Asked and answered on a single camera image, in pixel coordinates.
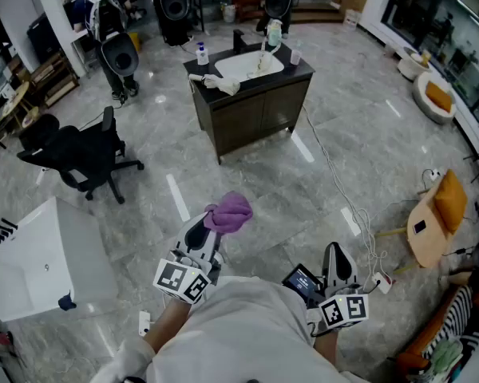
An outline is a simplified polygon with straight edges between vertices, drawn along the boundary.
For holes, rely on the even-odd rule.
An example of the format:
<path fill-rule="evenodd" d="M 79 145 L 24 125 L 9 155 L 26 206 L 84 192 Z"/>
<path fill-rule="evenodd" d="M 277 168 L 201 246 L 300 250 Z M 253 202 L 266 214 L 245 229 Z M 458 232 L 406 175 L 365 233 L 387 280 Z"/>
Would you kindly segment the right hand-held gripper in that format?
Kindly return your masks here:
<path fill-rule="evenodd" d="M 336 330 L 353 326 L 369 318 L 369 295 L 358 284 L 358 268 L 349 252 L 339 243 L 327 245 L 323 260 L 326 288 L 336 287 L 335 293 L 319 291 L 318 304 L 325 327 Z"/>

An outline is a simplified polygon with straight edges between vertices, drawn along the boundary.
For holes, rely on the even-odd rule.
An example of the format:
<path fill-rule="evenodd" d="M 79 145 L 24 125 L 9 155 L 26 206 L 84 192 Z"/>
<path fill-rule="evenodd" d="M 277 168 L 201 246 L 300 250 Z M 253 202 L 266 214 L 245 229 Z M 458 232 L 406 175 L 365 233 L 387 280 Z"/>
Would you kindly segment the purple cloth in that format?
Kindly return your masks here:
<path fill-rule="evenodd" d="M 237 232 L 253 216 L 247 199 L 236 191 L 230 191 L 218 204 L 209 204 L 204 211 L 204 226 L 221 235 Z"/>

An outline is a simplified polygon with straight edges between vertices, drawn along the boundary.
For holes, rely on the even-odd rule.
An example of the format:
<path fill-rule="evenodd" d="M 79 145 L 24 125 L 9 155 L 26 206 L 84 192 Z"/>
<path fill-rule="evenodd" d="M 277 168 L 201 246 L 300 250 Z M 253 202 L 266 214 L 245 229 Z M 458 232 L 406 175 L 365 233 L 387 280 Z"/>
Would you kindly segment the person's right forearm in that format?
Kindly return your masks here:
<path fill-rule="evenodd" d="M 337 359 L 338 330 L 328 330 L 320 334 L 314 342 L 314 349 L 333 366 Z"/>

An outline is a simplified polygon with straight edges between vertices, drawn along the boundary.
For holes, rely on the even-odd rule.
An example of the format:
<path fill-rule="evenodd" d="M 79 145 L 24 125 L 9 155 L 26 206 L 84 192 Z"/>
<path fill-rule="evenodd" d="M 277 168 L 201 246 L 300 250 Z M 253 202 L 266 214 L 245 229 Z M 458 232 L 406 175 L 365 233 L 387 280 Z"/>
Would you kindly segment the person's left forearm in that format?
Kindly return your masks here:
<path fill-rule="evenodd" d="M 173 339 L 188 319 L 192 305 L 179 299 L 172 299 L 161 316 L 151 325 L 143 339 L 155 353 Z"/>

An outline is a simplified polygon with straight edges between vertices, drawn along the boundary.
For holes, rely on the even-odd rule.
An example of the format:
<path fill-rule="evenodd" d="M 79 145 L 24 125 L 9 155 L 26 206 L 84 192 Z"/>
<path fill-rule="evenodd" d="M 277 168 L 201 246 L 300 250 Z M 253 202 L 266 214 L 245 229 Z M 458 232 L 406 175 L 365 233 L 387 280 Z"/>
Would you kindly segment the dark wooden sink cabinet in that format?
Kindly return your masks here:
<path fill-rule="evenodd" d="M 241 54 L 257 51 L 260 50 L 260 48 L 261 45 L 259 43 L 251 44 L 248 45 Z M 232 56 L 235 56 L 235 54 L 233 53 L 233 49 L 228 49 L 225 51 L 211 54 L 209 56 L 208 65 L 198 66 L 197 60 L 194 59 L 185 62 L 184 68 L 187 71 L 188 75 L 190 73 L 197 75 L 214 74 L 218 77 L 222 77 L 222 75 L 216 70 L 215 63 L 219 60 Z M 234 96 L 228 96 L 226 93 L 222 93 L 218 89 L 207 89 L 199 82 L 189 82 L 191 85 L 192 99 L 195 105 L 197 120 L 200 129 L 207 133 L 210 141 L 212 142 L 216 154 L 216 159 L 218 162 L 221 161 L 222 156 L 225 156 L 228 153 L 222 156 L 217 155 L 214 136 L 212 132 L 213 111 L 221 109 L 237 101 L 254 97 L 256 95 L 265 95 L 267 91 L 277 89 L 285 85 L 294 84 L 307 79 L 311 81 L 315 70 L 304 60 L 300 60 L 300 63 L 297 66 L 291 65 L 291 49 L 289 47 L 287 47 L 286 45 L 281 45 L 279 51 L 275 54 L 275 57 L 279 59 L 284 65 L 284 70 L 282 72 L 273 73 L 264 77 L 258 77 L 256 79 L 240 82 L 239 92 Z M 257 140 L 264 139 L 285 129 L 289 130 L 289 132 L 293 132 L 295 128 L 292 131 L 285 126 L 283 126 L 283 128 L 280 130 L 271 129 L 263 131 L 261 129 L 261 133 Z"/>

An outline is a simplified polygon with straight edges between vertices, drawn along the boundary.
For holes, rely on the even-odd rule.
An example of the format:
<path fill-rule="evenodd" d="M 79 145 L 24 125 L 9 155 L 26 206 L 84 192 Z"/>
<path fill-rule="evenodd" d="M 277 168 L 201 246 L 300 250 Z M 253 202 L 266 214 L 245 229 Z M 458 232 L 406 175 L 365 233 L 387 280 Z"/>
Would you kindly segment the white red power strip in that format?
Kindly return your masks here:
<path fill-rule="evenodd" d="M 392 279 L 381 272 L 376 272 L 371 277 L 375 286 L 383 293 L 388 294 L 392 287 Z"/>

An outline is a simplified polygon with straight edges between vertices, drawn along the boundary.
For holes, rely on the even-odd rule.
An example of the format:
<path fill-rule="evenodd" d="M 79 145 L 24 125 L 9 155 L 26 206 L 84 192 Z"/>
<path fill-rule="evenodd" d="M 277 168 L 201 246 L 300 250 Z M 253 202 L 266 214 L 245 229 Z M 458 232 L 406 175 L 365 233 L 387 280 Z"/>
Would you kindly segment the person's white shirt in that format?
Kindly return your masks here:
<path fill-rule="evenodd" d="M 90 383 L 369 383 L 333 366 L 315 339 L 293 290 L 227 276 L 158 353 L 127 339 Z"/>

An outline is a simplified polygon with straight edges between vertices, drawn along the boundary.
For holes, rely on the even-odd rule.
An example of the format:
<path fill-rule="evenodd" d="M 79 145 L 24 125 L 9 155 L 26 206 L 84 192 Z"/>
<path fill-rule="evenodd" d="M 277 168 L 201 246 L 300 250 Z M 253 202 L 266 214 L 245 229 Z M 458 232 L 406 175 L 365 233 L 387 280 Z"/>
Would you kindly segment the black white striped fabric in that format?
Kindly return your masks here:
<path fill-rule="evenodd" d="M 459 340 L 466 361 L 479 346 L 479 290 L 461 286 L 447 308 L 441 329 L 427 349 L 431 357 L 441 341 Z"/>

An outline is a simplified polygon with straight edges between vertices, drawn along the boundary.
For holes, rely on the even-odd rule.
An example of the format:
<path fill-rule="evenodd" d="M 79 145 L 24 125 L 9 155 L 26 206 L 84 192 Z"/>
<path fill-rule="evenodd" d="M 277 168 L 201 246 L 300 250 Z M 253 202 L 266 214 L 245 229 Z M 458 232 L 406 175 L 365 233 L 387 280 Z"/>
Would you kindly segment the dark blue small object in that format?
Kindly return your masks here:
<path fill-rule="evenodd" d="M 69 311 L 77 308 L 77 304 L 71 298 L 71 292 L 59 298 L 57 303 L 59 307 L 64 311 Z"/>

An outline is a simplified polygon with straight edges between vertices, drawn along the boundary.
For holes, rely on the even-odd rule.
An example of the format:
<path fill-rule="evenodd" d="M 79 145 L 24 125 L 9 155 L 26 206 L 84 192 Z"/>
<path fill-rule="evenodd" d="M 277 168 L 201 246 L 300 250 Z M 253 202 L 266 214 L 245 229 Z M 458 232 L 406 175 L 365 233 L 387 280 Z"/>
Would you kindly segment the black office chair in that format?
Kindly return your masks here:
<path fill-rule="evenodd" d="M 125 148 L 117 133 L 114 107 L 108 106 L 99 123 L 83 130 L 71 125 L 62 127 L 50 134 L 44 144 L 19 152 L 17 158 L 57 171 L 67 186 L 84 193 L 87 200 L 93 198 L 97 188 L 108 184 L 116 201 L 123 204 L 125 198 L 112 173 L 130 167 L 144 169 L 139 160 L 117 161 L 117 157 L 125 156 Z"/>

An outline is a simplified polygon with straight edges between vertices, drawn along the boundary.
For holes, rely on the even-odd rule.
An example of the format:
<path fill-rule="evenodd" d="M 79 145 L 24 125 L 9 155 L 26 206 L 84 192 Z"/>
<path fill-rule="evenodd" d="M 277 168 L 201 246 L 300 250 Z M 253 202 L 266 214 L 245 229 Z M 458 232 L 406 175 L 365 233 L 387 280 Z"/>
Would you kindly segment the crumpled white towel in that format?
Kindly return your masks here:
<path fill-rule="evenodd" d="M 240 82 L 234 78 L 218 77 L 214 74 L 197 75 L 190 73 L 190 81 L 199 82 L 207 89 L 218 89 L 228 96 L 236 95 L 240 90 Z"/>

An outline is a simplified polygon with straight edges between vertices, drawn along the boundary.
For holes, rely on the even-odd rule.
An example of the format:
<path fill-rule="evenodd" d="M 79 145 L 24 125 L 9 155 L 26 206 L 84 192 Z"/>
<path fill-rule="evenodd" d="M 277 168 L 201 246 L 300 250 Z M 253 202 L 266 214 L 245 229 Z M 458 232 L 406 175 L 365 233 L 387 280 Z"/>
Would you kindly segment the white sink basin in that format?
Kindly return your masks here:
<path fill-rule="evenodd" d="M 215 68 L 224 78 L 244 82 L 282 72 L 284 65 L 272 53 L 257 50 L 219 60 Z"/>

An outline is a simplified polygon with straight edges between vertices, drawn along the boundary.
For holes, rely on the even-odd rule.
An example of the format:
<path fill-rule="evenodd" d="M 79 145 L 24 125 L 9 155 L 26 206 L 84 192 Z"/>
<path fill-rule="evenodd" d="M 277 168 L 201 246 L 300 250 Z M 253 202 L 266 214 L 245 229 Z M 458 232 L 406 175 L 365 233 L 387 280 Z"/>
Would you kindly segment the small orange cushion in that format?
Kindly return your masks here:
<path fill-rule="evenodd" d="M 429 81 L 426 86 L 426 96 L 440 109 L 450 112 L 452 108 L 452 97 L 442 90 L 438 85 Z"/>

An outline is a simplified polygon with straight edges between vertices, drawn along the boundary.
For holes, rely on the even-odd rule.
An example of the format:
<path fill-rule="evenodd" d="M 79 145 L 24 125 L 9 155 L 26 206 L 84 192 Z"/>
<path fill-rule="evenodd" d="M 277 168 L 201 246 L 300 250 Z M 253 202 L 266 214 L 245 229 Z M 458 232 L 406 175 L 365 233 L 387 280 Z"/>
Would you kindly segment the white round side table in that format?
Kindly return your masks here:
<path fill-rule="evenodd" d="M 397 68 L 399 73 L 409 81 L 414 81 L 422 73 L 431 71 L 429 60 L 409 47 L 402 49 Z"/>

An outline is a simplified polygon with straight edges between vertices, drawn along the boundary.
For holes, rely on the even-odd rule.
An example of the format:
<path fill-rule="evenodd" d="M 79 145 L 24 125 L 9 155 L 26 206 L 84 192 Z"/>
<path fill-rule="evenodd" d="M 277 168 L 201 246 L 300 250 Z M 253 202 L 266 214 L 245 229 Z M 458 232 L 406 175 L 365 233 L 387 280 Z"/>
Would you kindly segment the large dark window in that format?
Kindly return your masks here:
<path fill-rule="evenodd" d="M 382 23 L 428 50 L 469 108 L 479 105 L 479 0 L 388 0 Z"/>

